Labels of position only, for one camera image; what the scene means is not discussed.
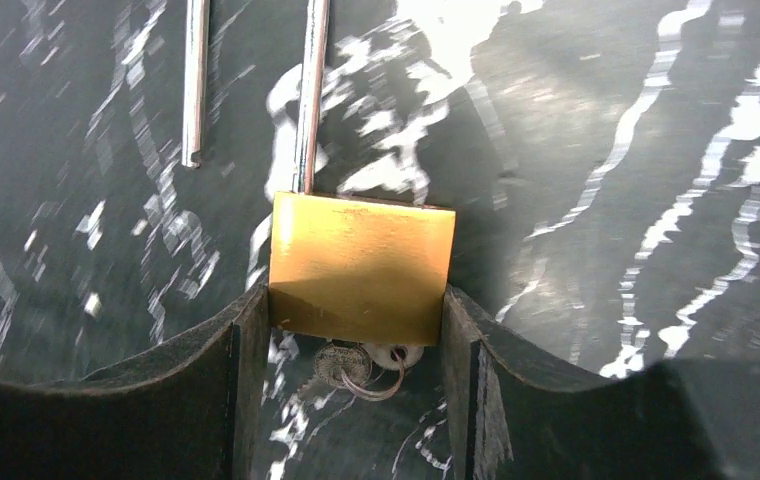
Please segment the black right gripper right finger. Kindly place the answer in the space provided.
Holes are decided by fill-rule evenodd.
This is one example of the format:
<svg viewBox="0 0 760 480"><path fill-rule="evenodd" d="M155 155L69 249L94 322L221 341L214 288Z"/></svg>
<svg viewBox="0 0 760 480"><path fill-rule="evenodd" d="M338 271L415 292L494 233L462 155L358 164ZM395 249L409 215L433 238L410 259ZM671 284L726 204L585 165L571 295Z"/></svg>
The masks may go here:
<svg viewBox="0 0 760 480"><path fill-rule="evenodd" d="M666 360L611 381L455 287L439 351L458 479L760 479L760 362Z"/></svg>

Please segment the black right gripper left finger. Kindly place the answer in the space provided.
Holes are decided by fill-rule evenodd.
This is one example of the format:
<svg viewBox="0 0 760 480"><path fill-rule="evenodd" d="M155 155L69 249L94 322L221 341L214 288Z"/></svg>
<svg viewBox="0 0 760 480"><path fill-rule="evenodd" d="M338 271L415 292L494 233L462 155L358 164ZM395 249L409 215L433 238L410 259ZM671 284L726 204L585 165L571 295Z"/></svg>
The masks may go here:
<svg viewBox="0 0 760 480"><path fill-rule="evenodd" d="M248 479L270 338L257 284L73 382L0 381L0 479Z"/></svg>

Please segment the large brass padlock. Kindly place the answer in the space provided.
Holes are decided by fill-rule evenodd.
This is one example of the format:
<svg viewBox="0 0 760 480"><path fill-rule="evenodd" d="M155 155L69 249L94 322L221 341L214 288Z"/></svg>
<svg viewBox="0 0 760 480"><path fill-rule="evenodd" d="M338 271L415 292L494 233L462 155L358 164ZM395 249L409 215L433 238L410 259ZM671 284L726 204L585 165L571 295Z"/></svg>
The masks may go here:
<svg viewBox="0 0 760 480"><path fill-rule="evenodd" d="M251 95L235 153L254 202L240 291L271 323L367 344L437 342L456 216L427 204L419 160L460 87L428 43L432 12L400 1L355 35L335 1L274 1L252 42L276 70Z"/></svg>

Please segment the silver keys of large padlock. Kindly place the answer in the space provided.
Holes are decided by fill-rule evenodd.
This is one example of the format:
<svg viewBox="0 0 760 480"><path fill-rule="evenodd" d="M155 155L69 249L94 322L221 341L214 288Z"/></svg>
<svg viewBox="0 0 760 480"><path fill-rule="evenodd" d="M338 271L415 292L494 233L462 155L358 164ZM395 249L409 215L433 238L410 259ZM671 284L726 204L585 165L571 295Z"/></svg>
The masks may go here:
<svg viewBox="0 0 760 480"><path fill-rule="evenodd" d="M314 375L298 390L298 398L315 400L330 387L369 402L387 400L400 390L407 370L421 360L423 353L423 347L414 345L328 342L315 353ZM370 389L375 367L396 372L397 379L385 389Z"/></svg>

